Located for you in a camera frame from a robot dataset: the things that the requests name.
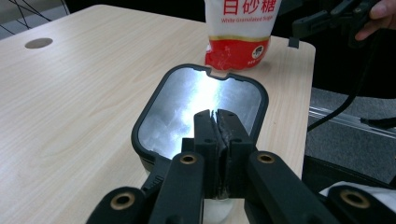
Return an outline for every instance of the shiny metal surface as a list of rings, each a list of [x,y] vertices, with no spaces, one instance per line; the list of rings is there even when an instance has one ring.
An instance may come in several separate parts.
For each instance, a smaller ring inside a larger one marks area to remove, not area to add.
[[[193,116],[218,108],[234,112],[248,133],[260,108],[258,88],[229,77],[219,80],[204,71],[180,68],[163,85],[138,131],[140,144],[172,159],[181,151],[183,137],[194,137]]]
[[[313,117],[313,118],[322,119],[331,113],[332,113],[332,111],[329,109],[326,109],[326,108],[309,106],[309,116]],[[351,128],[360,129],[360,130],[366,131],[368,133],[376,133],[376,134],[379,134],[382,136],[396,139],[396,129],[395,128],[380,129],[380,128],[372,127],[365,123],[362,123],[361,118],[351,116],[351,115],[348,115],[345,113],[341,113],[341,114],[337,115],[335,118],[330,119],[329,121],[338,123],[338,124],[342,124],[342,125],[346,125]]]

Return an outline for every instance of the red label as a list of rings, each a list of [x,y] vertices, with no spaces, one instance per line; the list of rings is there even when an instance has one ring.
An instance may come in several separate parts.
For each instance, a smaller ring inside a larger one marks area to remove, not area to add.
[[[253,67],[264,57],[269,41],[209,40],[211,49],[206,52],[205,64],[218,70]]]
[[[239,4],[239,0],[224,0],[223,15],[237,15],[239,12],[238,9],[243,11],[243,14],[251,14],[258,10],[258,8],[262,13],[273,12],[275,10],[276,0],[245,0],[241,6],[239,5],[241,5]]]

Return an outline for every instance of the black clamp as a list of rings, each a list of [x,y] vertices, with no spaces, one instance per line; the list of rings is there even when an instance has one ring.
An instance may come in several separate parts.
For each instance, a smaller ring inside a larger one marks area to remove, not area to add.
[[[226,110],[196,114],[182,152],[170,164],[158,157],[141,189],[109,192],[87,223],[202,223],[204,199],[218,198],[245,199],[250,223],[396,223],[384,204],[349,186],[330,189],[322,202]]]
[[[342,33],[348,35],[348,45],[353,49],[361,48],[365,41],[357,41],[355,35],[370,20],[370,9],[377,2],[378,0],[344,0],[330,12],[322,10],[294,21],[293,36],[304,38],[341,26]]]

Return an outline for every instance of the finger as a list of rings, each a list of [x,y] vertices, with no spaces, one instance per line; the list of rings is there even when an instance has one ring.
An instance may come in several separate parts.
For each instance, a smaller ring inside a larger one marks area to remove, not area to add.
[[[367,36],[372,35],[375,31],[379,29],[377,22],[375,21],[368,21],[361,30],[359,30],[356,35],[355,39],[358,41],[364,40]]]
[[[395,0],[381,0],[370,10],[370,18],[373,20],[381,19],[396,13]]]

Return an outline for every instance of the floor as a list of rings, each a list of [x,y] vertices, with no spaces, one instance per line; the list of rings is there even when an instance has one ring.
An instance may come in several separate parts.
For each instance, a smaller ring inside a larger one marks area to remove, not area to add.
[[[50,20],[57,20],[68,13],[61,6],[41,12]],[[24,23],[34,28],[49,22],[40,16],[26,17],[24,20],[1,24],[0,39],[25,31]],[[336,109],[347,97],[342,94],[312,90],[311,106]],[[383,100],[358,97],[344,113],[367,119],[396,117],[396,99]],[[309,124],[318,118],[309,117]],[[354,171],[389,183],[396,175],[396,138],[370,133],[361,129],[328,121],[308,133],[306,155],[345,166]]]

